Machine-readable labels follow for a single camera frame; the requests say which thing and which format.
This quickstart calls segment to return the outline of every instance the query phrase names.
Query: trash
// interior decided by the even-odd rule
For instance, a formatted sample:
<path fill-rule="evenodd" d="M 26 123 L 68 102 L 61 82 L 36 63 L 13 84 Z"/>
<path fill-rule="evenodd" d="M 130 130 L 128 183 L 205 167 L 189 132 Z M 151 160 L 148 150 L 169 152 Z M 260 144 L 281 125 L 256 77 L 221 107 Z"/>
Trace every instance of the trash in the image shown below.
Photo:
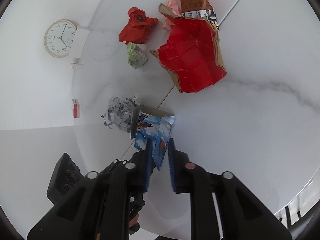
<path fill-rule="evenodd" d="M 180 0 L 168 0 L 166 3 L 166 6 L 172 9 L 172 12 L 175 15 L 181 16 L 181 2 Z M 171 31 L 171 29 L 174 27 L 174 24 L 170 22 L 168 18 L 165 19 L 163 28 L 167 29 L 168 31 Z"/>
<path fill-rule="evenodd" d="M 175 24 L 167 43 L 150 53 L 170 74 L 179 92 L 195 93 L 222 79 L 224 69 L 218 31 L 205 18 L 183 18 L 160 4 L 159 11 Z"/>
<path fill-rule="evenodd" d="M 142 151 L 147 140 L 152 140 L 152 157 L 158 171 L 167 150 L 175 116 L 148 106 L 138 106 L 133 110 L 131 139 L 135 138 L 134 147 Z"/>
<path fill-rule="evenodd" d="M 140 68 L 148 60 L 146 54 L 138 46 L 129 42 L 127 45 L 128 64 L 134 69 Z"/>
<path fill-rule="evenodd" d="M 206 18 L 215 29 L 219 29 L 217 16 L 208 0 L 181 0 L 182 17 Z"/>
<path fill-rule="evenodd" d="M 133 95 L 132 98 L 126 98 L 123 103 L 120 102 L 119 98 L 111 97 L 106 113 L 101 116 L 104 119 L 104 125 L 111 129 L 110 125 L 115 124 L 119 130 L 130 133 L 133 109 L 140 104 L 141 101 L 137 95 Z"/>
<path fill-rule="evenodd" d="M 128 11 L 129 22 L 119 34 L 119 41 L 125 41 L 135 44 L 146 43 L 147 35 L 151 33 L 152 26 L 158 23 L 157 18 L 146 17 L 146 12 L 132 7 Z"/>

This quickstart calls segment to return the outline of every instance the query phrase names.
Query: white table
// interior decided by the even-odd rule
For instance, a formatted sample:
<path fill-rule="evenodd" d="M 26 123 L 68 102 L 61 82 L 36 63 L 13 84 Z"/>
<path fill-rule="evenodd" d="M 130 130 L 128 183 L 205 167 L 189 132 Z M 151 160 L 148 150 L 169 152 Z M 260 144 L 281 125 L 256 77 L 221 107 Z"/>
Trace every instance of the white table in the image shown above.
<path fill-rule="evenodd" d="M 103 0 L 90 26 L 74 74 L 80 103 L 75 132 L 89 170 L 115 158 L 130 159 L 130 135 L 103 125 L 111 96 L 140 96 L 145 105 L 176 115 L 172 137 L 178 150 L 207 171 L 233 172 L 273 213 L 292 200 L 320 165 L 320 23 L 306 0 L 213 0 L 228 75 L 196 94 L 178 93 L 157 60 L 127 65 L 118 34 L 136 6 L 160 23 L 147 49 L 164 44 L 168 32 L 157 7 L 166 0 Z M 175 195 L 167 157 L 151 177 L 142 228 L 190 239 L 187 194 Z"/>

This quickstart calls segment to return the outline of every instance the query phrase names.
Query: clock face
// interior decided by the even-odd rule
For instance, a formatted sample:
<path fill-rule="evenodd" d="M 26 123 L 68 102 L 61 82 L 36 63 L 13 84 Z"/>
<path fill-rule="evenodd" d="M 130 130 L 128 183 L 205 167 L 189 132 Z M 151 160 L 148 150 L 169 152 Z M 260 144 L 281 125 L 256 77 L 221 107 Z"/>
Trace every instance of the clock face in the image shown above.
<path fill-rule="evenodd" d="M 67 20 L 53 23 L 44 36 L 46 50 L 54 57 L 69 55 L 76 27 Z"/>

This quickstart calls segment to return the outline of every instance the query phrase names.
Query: bird illustration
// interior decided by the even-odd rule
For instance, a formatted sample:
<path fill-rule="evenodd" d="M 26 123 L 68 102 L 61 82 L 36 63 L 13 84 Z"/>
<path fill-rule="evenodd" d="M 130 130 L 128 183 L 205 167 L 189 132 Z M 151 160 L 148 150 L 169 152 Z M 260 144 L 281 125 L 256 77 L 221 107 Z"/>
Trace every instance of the bird illustration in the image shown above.
<path fill-rule="evenodd" d="M 144 122 L 146 118 L 148 118 L 146 114 L 140 114 L 138 118 L 138 124 L 137 124 L 137 129 L 145 129 L 148 127 L 153 127 L 153 125 L 149 122 Z"/>

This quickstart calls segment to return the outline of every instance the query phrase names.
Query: red paper wrapping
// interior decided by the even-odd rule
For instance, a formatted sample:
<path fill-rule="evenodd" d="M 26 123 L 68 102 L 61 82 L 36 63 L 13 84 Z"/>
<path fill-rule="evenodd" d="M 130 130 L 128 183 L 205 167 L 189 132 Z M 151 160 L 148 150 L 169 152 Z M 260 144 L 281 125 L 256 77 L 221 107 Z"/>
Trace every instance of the red paper wrapping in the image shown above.
<path fill-rule="evenodd" d="M 151 33 L 152 26 L 158 23 L 157 18 L 146 17 L 146 12 L 132 7 L 128 11 L 129 22 L 119 34 L 119 41 L 134 44 L 146 43 L 147 35 Z"/>
<path fill-rule="evenodd" d="M 182 18 L 161 4 L 159 11 L 175 24 L 167 43 L 150 51 L 170 74 L 179 92 L 195 93 L 222 79 L 227 72 L 218 32 L 204 18 Z"/>

